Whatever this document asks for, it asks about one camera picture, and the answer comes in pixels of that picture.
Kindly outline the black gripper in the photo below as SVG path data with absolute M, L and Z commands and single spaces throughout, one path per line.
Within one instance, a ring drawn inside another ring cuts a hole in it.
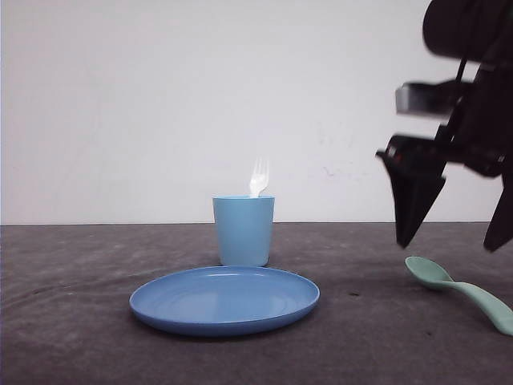
M 406 248 L 441 192 L 446 164 L 460 163 L 486 177 L 503 177 L 484 248 L 512 240 L 512 67 L 483 64 L 433 138 L 392 136 L 379 157 L 390 177 L 396 242 Z

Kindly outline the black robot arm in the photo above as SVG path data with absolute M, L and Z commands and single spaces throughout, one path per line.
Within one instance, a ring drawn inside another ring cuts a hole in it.
M 512 238 L 512 4 L 433 1 L 422 25 L 429 51 L 479 65 L 476 76 L 442 83 L 404 83 L 396 110 L 443 119 L 434 138 L 394 135 L 378 151 L 394 197 L 396 241 L 407 246 L 445 184 L 444 168 L 459 163 L 503 181 L 484 247 Z

